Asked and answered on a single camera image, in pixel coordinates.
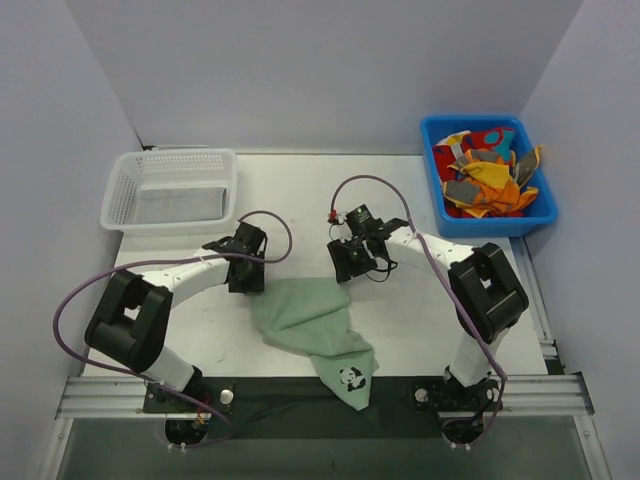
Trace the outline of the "green panda towel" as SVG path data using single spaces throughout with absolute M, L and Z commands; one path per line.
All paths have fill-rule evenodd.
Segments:
M 263 342 L 307 357 L 324 386 L 356 411 L 369 407 L 379 364 L 373 346 L 352 329 L 348 291 L 330 278 L 277 280 L 251 302 Z

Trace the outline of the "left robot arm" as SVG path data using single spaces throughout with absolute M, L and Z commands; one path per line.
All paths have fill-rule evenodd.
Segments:
M 165 346 L 171 310 L 210 288 L 261 293 L 266 233 L 242 222 L 232 236 L 205 244 L 187 263 L 137 274 L 114 273 L 86 328 L 85 343 L 175 391 L 197 394 L 202 372 Z

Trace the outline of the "aluminium front rail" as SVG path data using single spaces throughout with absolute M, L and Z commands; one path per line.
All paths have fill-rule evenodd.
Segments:
M 70 379 L 43 479 L 607 479 L 580 375 L 377 377 L 357 411 L 308 377 L 214 377 L 221 419 L 133 378 Z

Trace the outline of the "blue plastic bin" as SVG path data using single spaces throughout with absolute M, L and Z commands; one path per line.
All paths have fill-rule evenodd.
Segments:
M 538 227 L 554 223 L 558 208 L 551 188 L 542 171 L 538 170 L 531 179 L 531 185 L 539 190 L 537 199 L 524 210 L 521 217 L 503 218 L 456 218 L 447 212 L 445 199 L 437 173 L 432 148 L 444 137 L 462 130 L 486 131 L 495 127 L 514 130 L 512 147 L 518 157 L 533 149 L 522 122 L 515 116 L 505 114 L 441 114 L 427 116 L 420 122 L 423 142 L 423 163 L 434 209 L 436 227 L 445 238 L 502 238 L 522 237 Z

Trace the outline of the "white perforated plastic basket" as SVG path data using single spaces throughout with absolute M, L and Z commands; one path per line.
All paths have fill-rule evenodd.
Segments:
M 219 220 L 136 224 L 139 195 L 155 188 L 220 186 L 227 189 L 225 215 Z M 238 162 L 230 149 L 179 148 L 130 152 L 111 172 L 104 194 L 100 223 L 110 231 L 131 236 L 176 236 L 218 233 L 234 218 L 238 191 Z

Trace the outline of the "orange towel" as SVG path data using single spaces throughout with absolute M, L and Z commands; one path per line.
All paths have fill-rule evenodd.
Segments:
M 443 183 L 443 196 L 474 218 L 509 216 L 538 197 L 537 188 L 520 187 L 504 164 L 473 162 L 459 172 L 461 179 Z

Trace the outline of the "grey orange-edged towel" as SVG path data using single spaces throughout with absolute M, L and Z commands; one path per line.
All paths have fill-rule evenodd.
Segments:
M 520 188 L 523 188 L 529 183 L 529 181 L 539 168 L 542 158 L 542 151 L 543 146 L 537 145 L 531 151 L 521 156 L 520 159 L 516 161 L 513 170 L 513 177 L 516 184 Z

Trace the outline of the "black base mat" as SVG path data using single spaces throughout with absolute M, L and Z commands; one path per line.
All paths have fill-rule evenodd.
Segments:
M 501 410 L 500 386 L 489 379 L 463 389 L 441 376 L 381 376 L 369 407 L 356 411 L 314 377 L 204 377 L 198 400 L 217 419 L 157 386 L 148 386 L 143 411 L 165 416 L 174 440 L 409 440 L 453 435 L 473 442 Z

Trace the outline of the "grey panda towel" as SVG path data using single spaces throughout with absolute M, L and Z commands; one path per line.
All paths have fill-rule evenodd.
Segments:
M 225 215 L 227 189 L 220 186 L 155 188 L 139 195 L 136 224 L 219 220 Z

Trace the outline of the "red blue towel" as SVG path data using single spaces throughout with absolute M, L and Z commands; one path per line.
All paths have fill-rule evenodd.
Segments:
M 461 177 L 456 160 L 469 149 L 490 151 L 492 155 L 488 161 L 494 161 L 498 156 L 502 164 L 512 169 L 516 162 L 515 152 L 511 149 L 514 139 L 515 130 L 508 127 L 494 127 L 484 131 L 463 130 L 441 139 L 432 148 L 440 182 Z

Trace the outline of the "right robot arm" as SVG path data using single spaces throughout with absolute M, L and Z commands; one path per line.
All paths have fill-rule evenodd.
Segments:
M 338 283 L 373 271 L 389 273 L 404 264 L 432 273 L 453 302 L 464 330 L 446 372 L 463 389 L 491 373 L 505 375 L 498 347 L 529 307 L 529 299 L 503 249 L 457 244 L 413 229 L 394 218 L 348 224 L 350 237 L 327 244 Z

